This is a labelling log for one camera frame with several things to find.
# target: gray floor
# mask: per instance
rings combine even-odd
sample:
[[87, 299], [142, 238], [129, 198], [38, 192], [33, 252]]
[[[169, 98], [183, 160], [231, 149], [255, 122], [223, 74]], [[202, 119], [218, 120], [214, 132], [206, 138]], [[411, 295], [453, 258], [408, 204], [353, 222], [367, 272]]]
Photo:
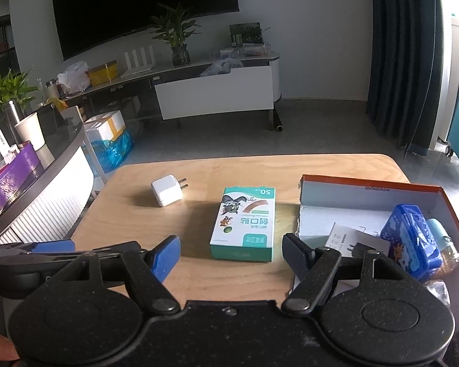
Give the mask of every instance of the gray floor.
[[382, 153], [394, 158], [411, 182], [442, 186], [459, 216], [459, 160], [438, 144], [426, 157], [394, 147], [377, 135], [365, 103], [282, 100], [284, 131], [267, 130], [266, 112], [238, 112], [174, 120], [147, 126], [124, 164], [268, 154]]

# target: potted plant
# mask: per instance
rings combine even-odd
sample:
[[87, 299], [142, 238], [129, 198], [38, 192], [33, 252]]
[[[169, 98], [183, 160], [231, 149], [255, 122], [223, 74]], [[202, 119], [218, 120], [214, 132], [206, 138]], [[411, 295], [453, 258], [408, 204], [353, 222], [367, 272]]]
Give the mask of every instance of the potted plant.
[[7, 125], [17, 143], [21, 142], [15, 125], [24, 118], [25, 105], [35, 97], [27, 96], [36, 91], [37, 87], [28, 87], [26, 77], [30, 70], [24, 73], [14, 73], [12, 70], [5, 77], [0, 76], [0, 112], [5, 115]]
[[195, 33], [195, 29], [190, 30], [190, 28], [200, 27], [200, 25], [196, 24], [195, 19], [191, 19], [189, 10], [182, 7], [181, 3], [177, 5], [177, 8], [160, 3], [158, 5], [165, 8], [166, 13], [160, 17], [151, 17], [152, 27], [156, 29], [152, 33], [157, 33], [153, 39], [164, 40], [170, 44], [174, 66], [190, 63], [185, 40], [192, 34], [199, 34]]

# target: wood grain surface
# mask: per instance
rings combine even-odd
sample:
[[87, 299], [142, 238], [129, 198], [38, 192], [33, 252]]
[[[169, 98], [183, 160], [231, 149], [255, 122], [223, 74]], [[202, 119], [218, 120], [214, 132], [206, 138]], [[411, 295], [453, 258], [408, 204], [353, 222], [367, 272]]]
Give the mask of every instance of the wood grain surface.
[[[151, 182], [187, 178], [184, 199], [158, 206]], [[312, 154], [215, 158], [127, 165], [119, 168], [92, 204], [72, 239], [77, 250], [130, 240], [151, 249], [170, 234], [181, 238], [181, 260], [165, 286], [181, 305], [188, 299], [285, 299], [293, 275], [282, 258], [282, 236], [295, 232], [298, 184], [303, 174], [408, 182], [381, 154]], [[225, 187], [276, 189], [274, 261], [215, 260], [209, 241]]]

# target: curtain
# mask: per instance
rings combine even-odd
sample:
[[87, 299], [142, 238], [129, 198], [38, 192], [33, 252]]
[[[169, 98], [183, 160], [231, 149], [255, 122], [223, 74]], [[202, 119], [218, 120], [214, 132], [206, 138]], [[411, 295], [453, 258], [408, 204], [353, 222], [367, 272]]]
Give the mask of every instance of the curtain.
[[372, 0], [373, 44], [367, 114], [398, 148], [426, 154], [442, 78], [439, 0]]

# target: purple storage box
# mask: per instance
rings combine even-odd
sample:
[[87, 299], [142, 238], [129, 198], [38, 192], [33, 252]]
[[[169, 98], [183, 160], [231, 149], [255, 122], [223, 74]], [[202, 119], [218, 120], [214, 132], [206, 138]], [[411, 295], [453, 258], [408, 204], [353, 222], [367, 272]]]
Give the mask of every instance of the purple storage box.
[[0, 213], [39, 178], [43, 171], [38, 155], [28, 142], [13, 162], [0, 173]]

